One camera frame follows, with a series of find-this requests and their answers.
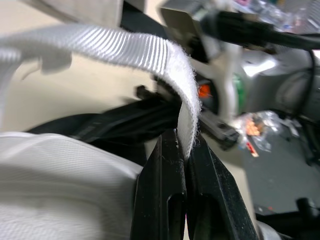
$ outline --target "orange component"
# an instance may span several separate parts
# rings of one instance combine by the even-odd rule
[[[207,84],[201,85],[198,91],[199,98],[209,98],[211,97],[210,86]]]

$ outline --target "gray floor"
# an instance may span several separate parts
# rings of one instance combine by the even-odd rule
[[[297,210],[295,200],[307,197],[320,207],[320,171],[305,163],[299,141],[277,136],[270,142],[271,153],[258,151],[258,158],[244,153],[253,203],[276,213],[292,212]]]

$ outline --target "black cable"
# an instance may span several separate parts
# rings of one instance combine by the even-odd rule
[[[319,50],[320,39],[314,35],[292,34],[288,32],[279,32],[273,29],[268,30],[265,40],[272,44],[285,46],[292,49],[302,49],[306,51]]]
[[[292,34],[279,32],[272,24],[258,21],[251,15],[221,11],[214,17],[208,16],[206,34],[224,42],[244,47],[266,47],[268,43],[306,51],[320,50],[320,39],[315,34]]]

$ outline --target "black wire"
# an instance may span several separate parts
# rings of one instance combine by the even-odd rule
[[[265,40],[272,44],[306,51],[320,50],[320,39],[315,34],[292,34],[275,30],[267,31]]]

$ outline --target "white fabric cushion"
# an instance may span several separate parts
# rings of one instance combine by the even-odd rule
[[[66,136],[0,133],[0,239],[129,239],[141,169]]]

